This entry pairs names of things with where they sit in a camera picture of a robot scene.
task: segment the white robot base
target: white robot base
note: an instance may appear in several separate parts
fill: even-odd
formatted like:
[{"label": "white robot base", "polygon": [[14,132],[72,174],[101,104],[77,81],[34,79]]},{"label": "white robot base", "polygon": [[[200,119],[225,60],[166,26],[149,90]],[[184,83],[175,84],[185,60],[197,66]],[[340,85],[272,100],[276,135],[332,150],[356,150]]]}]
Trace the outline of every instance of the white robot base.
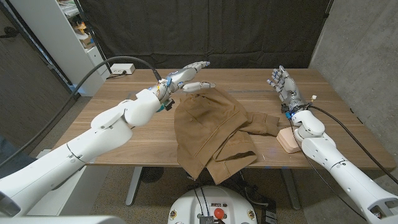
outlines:
[{"label": "white robot base", "polygon": [[224,223],[257,223],[257,217],[252,205],[240,194],[226,187],[204,186],[185,193],[174,202],[170,209],[168,224],[200,224],[202,210],[203,216],[212,216],[214,220],[217,220],[215,216],[217,208],[224,211],[224,218],[222,219]]}]

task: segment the wooden table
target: wooden table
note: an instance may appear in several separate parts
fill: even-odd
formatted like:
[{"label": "wooden table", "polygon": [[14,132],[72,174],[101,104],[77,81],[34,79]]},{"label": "wooden table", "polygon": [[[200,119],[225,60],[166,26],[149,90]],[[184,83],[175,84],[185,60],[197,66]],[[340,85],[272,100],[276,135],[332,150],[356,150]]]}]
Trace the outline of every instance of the wooden table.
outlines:
[{"label": "wooden table", "polygon": [[[165,77],[175,70],[158,70]],[[387,169],[396,166],[392,156],[382,147],[381,143],[363,125],[345,102],[316,70],[288,69],[296,81],[303,97],[309,101],[312,95],[318,98],[314,105],[324,109],[338,118],[359,139],[368,151]],[[243,104],[247,111],[260,111],[279,116],[279,126],[289,126],[287,118],[280,112],[278,94],[267,84],[271,77],[271,69],[208,69],[204,68],[193,82],[207,81],[216,83]],[[91,120],[102,111],[116,106],[126,99],[128,94],[135,94],[156,83],[150,70],[136,70],[133,75],[107,80],[97,94],[86,105],[77,119],[68,128],[55,147],[61,146],[90,129]],[[173,109],[154,115],[152,120],[143,127],[134,128],[133,137],[125,145],[103,154],[91,164],[104,166],[136,166],[131,181],[126,204],[132,204],[138,188],[139,177],[143,166],[180,167],[177,162],[177,142],[174,133],[174,111],[184,93],[178,91],[172,95],[175,100]],[[336,142],[340,152],[360,169],[378,169],[377,165],[362,151],[336,122],[313,110],[314,115],[326,127],[326,133]],[[258,158],[249,167],[255,168],[311,168],[301,152],[286,153],[273,136],[252,135]],[[291,173],[282,169],[287,189],[296,209],[300,208]]]}]

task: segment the red button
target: red button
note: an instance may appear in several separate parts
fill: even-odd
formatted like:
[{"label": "red button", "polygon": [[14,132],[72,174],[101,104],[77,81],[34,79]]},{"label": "red button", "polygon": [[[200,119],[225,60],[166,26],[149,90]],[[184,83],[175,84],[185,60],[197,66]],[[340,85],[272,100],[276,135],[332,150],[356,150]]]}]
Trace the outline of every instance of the red button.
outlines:
[{"label": "red button", "polygon": [[220,208],[216,208],[216,210],[214,210],[214,216],[217,219],[223,219],[224,218],[224,210],[222,210]]}]

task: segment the table leg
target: table leg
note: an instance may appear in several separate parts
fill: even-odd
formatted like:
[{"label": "table leg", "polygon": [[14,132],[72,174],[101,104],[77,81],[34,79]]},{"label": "table leg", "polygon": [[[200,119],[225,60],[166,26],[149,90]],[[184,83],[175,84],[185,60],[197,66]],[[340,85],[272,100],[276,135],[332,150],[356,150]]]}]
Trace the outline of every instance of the table leg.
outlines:
[{"label": "table leg", "polygon": [[129,192],[127,193],[126,205],[131,206],[134,203],[138,191],[139,179],[141,177],[142,167],[135,167],[131,177]]},{"label": "table leg", "polygon": [[287,193],[289,195],[290,204],[294,210],[300,210],[299,196],[297,195],[296,186],[294,184],[292,171],[290,169],[281,169],[282,177],[285,182]]}]

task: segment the wooden block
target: wooden block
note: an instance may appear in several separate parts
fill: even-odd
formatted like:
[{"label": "wooden block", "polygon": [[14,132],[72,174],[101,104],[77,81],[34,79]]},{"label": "wooden block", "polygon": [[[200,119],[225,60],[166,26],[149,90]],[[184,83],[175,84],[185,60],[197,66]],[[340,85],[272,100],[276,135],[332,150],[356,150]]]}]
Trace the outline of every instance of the wooden block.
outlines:
[{"label": "wooden block", "polygon": [[300,150],[299,145],[297,145],[296,140],[294,139],[291,127],[280,130],[276,139],[287,153],[293,153]]}]

